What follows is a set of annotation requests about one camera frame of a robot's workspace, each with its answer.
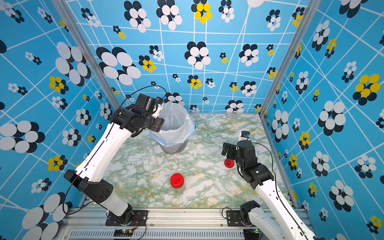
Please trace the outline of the red jar lid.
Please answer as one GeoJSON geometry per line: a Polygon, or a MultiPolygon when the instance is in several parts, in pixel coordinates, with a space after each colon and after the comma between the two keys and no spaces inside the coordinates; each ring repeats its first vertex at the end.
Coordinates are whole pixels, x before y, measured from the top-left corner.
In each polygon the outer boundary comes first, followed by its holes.
{"type": "Polygon", "coordinates": [[[234,160],[231,160],[231,159],[226,159],[226,160],[224,161],[224,164],[225,164],[225,167],[226,167],[226,168],[231,169],[231,168],[233,168],[233,167],[235,166],[235,161],[234,161],[234,160]]]}

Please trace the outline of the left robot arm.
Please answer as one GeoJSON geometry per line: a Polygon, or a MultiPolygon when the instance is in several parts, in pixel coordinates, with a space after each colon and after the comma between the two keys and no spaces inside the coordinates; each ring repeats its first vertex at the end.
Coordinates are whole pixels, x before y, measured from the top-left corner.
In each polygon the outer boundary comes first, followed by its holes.
{"type": "Polygon", "coordinates": [[[163,102],[163,98],[154,99],[140,94],[134,104],[119,107],[87,158],[75,170],[68,170],[64,175],[71,186],[108,210],[112,219],[121,225],[128,225],[134,218],[132,206],[118,196],[112,184],[103,179],[104,173],[128,138],[138,136],[145,129],[156,133],[160,131],[164,124],[164,119],[159,116],[163,102]]]}

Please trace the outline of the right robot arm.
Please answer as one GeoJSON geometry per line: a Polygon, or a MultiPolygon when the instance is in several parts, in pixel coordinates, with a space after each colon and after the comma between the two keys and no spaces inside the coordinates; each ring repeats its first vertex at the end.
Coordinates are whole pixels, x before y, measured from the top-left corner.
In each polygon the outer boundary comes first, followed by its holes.
{"type": "Polygon", "coordinates": [[[249,140],[237,144],[223,143],[222,155],[234,160],[240,176],[263,199],[275,217],[268,217],[260,205],[252,200],[241,205],[242,222],[255,226],[269,240],[317,240],[316,234],[303,222],[281,192],[274,172],[258,162],[254,143],[249,140]]]}

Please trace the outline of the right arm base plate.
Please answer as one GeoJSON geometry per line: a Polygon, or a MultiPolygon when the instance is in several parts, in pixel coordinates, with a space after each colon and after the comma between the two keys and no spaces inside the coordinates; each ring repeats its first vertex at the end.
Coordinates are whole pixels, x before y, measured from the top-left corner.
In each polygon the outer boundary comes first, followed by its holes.
{"type": "Polygon", "coordinates": [[[256,227],[256,223],[263,223],[267,220],[267,215],[264,212],[251,210],[242,214],[240,210],[226,210],[228,227],[256,227]]]}

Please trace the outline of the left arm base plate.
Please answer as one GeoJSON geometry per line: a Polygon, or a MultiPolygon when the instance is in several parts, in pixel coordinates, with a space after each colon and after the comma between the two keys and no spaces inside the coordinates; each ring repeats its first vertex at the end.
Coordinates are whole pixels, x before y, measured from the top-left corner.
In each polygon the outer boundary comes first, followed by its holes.
{"type": "Polygon", "coordinates": [[[116,217],[113,213],[108,212],[105,225],[108,227],[117,226],[129,226],[129,227],[144,227],[148,220],[148,210],[133,210],[131,218],[128,218],[126,222],[122,218],[116,217]]]}

